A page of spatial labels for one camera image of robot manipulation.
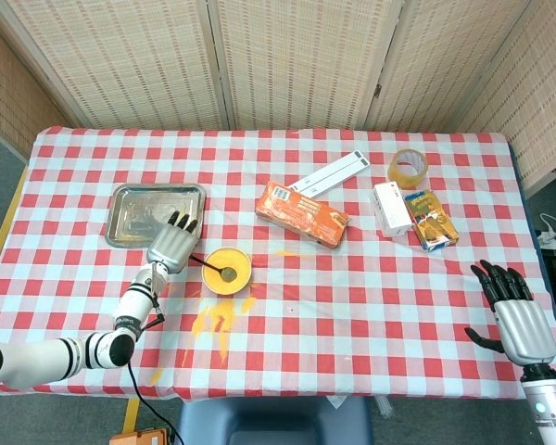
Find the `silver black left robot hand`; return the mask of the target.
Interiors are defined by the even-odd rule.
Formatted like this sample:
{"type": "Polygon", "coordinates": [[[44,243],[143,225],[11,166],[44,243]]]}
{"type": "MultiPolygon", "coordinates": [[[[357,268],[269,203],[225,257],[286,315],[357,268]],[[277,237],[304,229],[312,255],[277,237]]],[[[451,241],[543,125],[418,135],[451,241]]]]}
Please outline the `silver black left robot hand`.
{"type": "Polygon", "coordinates": [[[147,261],[161,263],[169,274],[179,273],[199,240],[197,228],[197,219],[174,211],[148,248],[147,261]]]}

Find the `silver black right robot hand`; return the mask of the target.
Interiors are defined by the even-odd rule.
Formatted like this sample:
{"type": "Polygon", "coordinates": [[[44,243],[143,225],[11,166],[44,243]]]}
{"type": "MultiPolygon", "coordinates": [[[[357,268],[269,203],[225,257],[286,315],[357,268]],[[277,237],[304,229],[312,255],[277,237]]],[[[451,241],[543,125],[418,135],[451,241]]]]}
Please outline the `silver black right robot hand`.
{"type": "Polygon", "coordinates": [[[468,338],[483,349],[506,355],[521,367],[553,362],[556,341],[525,279],[513,268],[504,269],[485,260],[472,265],[471,270],[492,310],[499,338],[484,338],[466,327],[468,338]]]}

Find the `dark metal spoon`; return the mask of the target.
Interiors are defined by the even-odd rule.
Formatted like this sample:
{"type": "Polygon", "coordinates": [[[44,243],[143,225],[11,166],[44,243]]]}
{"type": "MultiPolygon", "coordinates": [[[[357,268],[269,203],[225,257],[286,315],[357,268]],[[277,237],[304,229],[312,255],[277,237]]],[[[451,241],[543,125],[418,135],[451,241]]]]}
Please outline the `dark metal spoon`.
{"type": "Polygon", "coordinates": [[[198,257],[195,256],[194,254],[191,254],[191,255],[189,256],[189,258],[190,258],[192,261],[195,261],[195,262],[197,262],[197,263],[199,263],[199,264],[205,266],[206,268],[209,268],[209,269],[211,269],[211,270],[217,272],[217,273],[219,274],[219,276],[221,277],[221,279],[222,279],[223,282],[230,283],[230,282],[232,282],[232,281],[236,278],[236,276],[237,276],[236,270],[233,269],[233,268],[231,268],[231,267],[222,267],[222,268],[221,268],[221,267],[217,267],[217,266],[212,265],[211,263],[209,263],[209,262],[207,262],[207,261],[204,261],[204,260],[198,258],[198,257]]]}

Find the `yellow bowl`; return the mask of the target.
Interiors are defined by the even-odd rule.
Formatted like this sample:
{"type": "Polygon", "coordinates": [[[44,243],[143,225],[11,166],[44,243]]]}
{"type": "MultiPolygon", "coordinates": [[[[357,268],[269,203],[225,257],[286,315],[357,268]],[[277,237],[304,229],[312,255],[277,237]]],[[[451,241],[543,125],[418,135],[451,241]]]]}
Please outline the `yellow bowl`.
{"type": "Polygon", "coordinates": [[[205,286],[213,293],[228,296],[244,289],[252,274],[249,257],[238,248],[218,248],[211,252],[205,261],[217,267],[231,267],[236,270],[236,278],[230,282],[223,282],[219,274],[205,266],[202,268],[202,278],[205,286]]]}

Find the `yellow powder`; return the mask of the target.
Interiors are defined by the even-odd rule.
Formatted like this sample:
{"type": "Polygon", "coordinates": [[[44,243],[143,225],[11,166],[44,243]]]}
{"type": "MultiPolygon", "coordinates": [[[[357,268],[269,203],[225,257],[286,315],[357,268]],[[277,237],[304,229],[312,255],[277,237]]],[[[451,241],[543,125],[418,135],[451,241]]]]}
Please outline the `yellow powder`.
{"type": "Polygon", "coordinates": [[[230,335],[238,315],[248,314],[255,306],[257,299],[249,295],[243,300],[220,300],[216,305],[201,310],[190,329],[194,344],[204,335],[210,335],[216,346],[220,362],[225,363],[228,357],[230,335]]]}

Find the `rectangular steel tray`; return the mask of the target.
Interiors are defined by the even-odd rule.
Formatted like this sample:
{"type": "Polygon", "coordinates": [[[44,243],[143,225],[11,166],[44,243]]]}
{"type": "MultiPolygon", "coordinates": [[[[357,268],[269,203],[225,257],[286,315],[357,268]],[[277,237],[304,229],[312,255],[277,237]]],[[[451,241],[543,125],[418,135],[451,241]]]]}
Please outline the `rectangular steel tray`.
{"type": "Polygon", "coordinates": [[[201,237],[206,198],[199,184],[123,184],[111,197],[106,240],[114,248],[148,248],[175,211],[196,219],[201,237]]]}

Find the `white power strip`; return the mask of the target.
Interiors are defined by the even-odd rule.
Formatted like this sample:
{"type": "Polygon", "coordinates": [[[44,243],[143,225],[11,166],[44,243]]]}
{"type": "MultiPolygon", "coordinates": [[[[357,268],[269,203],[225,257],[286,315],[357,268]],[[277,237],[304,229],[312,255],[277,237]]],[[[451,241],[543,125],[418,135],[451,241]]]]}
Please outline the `white power strip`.
{"type": "Polygon", "coordinates": [[[556,223],[556,217],[550,215],[546,212],[541,212],[539,214],[539,219],[546,224],[547,230],[541,232],[537,237],[540,245],[547,245],[553,241],[556,241],[556,231],[554,230],[553,223],[556,223]]]}

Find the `orange cardboard carton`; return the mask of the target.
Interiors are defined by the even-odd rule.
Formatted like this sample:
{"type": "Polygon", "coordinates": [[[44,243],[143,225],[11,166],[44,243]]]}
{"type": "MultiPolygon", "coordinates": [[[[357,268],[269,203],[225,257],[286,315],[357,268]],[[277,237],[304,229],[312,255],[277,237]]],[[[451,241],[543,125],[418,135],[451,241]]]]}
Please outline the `orange cardboard carton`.
{"type": "Polygon", "coordinates": [[[342,211],[270,181],[258,199],[256,214],[327,248],[337,248],[348,226],[342,211]]]}

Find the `colourful crayon box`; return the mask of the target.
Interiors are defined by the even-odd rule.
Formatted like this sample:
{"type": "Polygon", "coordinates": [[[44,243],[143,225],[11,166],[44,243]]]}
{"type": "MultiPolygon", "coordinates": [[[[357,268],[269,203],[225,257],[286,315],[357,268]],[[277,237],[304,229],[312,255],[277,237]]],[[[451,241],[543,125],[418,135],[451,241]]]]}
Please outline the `colourful crayon box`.
{"type": "Polygon", "coordinates": [[[457,243],[459,234],[431,190],[406,195],[404,202],[413,223],[414,233],[424,250],[433,251],[457,243]]]}

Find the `long flat white box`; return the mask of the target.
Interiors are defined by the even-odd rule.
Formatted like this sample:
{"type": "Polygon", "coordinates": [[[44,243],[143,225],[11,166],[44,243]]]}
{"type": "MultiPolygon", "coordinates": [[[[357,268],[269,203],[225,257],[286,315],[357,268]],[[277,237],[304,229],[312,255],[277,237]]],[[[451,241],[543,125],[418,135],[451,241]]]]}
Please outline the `long flat white box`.
{"type": "Polygon", "coordinates": [[[344,181],[346,181],[346,179],[356,175],[369,166],[370,164],[366,159],[357,159],[356,161],[348,164],[346,167],[343,167],[342,169],[339,169],[338,171],[325,176],[319,182],[316,182],[315,184],[309,185],[306,188],[302,189],[300,191],[300,194],[309,198],[318,197],[319,195],[330,190],[336,185],[343,183],[344,181]]]}
{"type": "Polygon", "coordinates": [[[320,181],[328,177],[331,177],[332,175],[337,174],[338,172],[343,171],[345,168],[352,165],[355,166],[355,170],[352,173],[345,176],[338,183],[346,181],[347,178],[349,178],[352,175],[355,175],[357,172],[363,170],[365,167],[368,166],[367,159],[359,152],[359,150],[355,150],[345,155],[343,158],[325,165],[324,167],[320,168],[318,171],[289,185],[289,188],[297,191],[298,193],[302,193],[303,191],[312,188],[320,181]]]}

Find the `red white checked tablecloth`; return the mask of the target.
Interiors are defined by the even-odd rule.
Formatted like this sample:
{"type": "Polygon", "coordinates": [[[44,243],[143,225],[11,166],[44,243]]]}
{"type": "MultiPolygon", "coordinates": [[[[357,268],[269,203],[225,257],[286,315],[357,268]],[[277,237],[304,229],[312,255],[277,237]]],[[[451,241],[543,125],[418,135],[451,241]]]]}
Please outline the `red white checked tablecloth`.
{"type": "Polygon", "coordinates": [[[401,394],[519,399],[520,370],[465,334],[498,333],[471,266],[487,260],[520,272],[556,324],[525,214],[512,151],[498,133],[350,130],[138,131],[53,127],[34,143],[21,199],[0,256],[0,342],[84,337],[108,330],[141,249],[105,239],[121,184],[196,183],[207,193],[196,251],[236,247],[250,283],[220,297],[196,264],[171,278],[165,321],[147,331],[127,370],[85,370],[52,383],[59,394],[185,400],[227,395],[401,394]],[[414,233],[382,235],[372,191],[405,147],[429,163],[457,244],[422,249],[414,233]],[[260,219],[266,184],[292,184],[359,150],[370,166],[323,196],[349,224],[336,249],[260,219]],[[253,295],[238,315],[228,357],[210,335],[196,344],[198,313],[253,295]]]}

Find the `small white cardboard box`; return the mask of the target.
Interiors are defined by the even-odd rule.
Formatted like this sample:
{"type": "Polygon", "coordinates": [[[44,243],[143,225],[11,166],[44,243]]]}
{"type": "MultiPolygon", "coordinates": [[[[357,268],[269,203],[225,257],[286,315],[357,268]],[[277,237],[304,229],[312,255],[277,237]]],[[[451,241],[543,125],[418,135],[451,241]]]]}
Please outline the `small white cardboard box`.
{"type": "Polygon", "coordinates": [[[373,187],[377,215],[382,223],[382,233],[388,237],[404,235],[412,227],[403,196],[396,182],[385,182],[373,187]]]}

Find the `orange device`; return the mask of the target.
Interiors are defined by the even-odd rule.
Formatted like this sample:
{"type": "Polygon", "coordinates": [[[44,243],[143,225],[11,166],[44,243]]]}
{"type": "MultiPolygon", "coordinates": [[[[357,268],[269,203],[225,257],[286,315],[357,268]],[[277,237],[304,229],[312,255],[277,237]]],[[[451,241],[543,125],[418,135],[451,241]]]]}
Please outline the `orange device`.
{"type": "Polygon", "coordinates": [[[113,436],[108,445],[170,445],[165,428],[147,429],[113,436]]]}

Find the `dark blue chair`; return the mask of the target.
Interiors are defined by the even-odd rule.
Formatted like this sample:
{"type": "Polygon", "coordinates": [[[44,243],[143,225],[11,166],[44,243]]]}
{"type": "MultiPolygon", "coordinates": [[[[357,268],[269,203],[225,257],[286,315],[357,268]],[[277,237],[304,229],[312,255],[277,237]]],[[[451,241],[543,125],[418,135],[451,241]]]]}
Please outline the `dark blue chair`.
{"type": "Polygon", "coordinates": [[[187,402],[176,445],[373,445],[362,396],[226,397],[187,402]]]}

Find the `clear yellowish tape roll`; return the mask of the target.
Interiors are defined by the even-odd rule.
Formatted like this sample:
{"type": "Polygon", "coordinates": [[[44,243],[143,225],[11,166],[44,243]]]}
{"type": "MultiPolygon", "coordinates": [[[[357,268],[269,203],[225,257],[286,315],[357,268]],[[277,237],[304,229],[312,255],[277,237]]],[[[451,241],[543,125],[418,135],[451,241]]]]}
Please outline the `clear yellowish tape roll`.
{"type": "Polygon", "coordinates": [[[402,189],[413,189],[419,185],[428,171],[426,156],[414,149],[398,151],[388,167],[388,179],[402,189]]]}

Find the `woven folding screen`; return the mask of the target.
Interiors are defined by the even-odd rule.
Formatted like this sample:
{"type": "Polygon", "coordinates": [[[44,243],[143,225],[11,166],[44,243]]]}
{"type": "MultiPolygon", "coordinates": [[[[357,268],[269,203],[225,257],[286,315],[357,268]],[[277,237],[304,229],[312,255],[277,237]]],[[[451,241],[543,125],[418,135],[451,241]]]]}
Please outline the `woven folding screen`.
{"type": "Polygon", "coordinates": [[[556,0],[0,0],[29,150],[93,128],[503,134],[556,179],[556,0]]]}

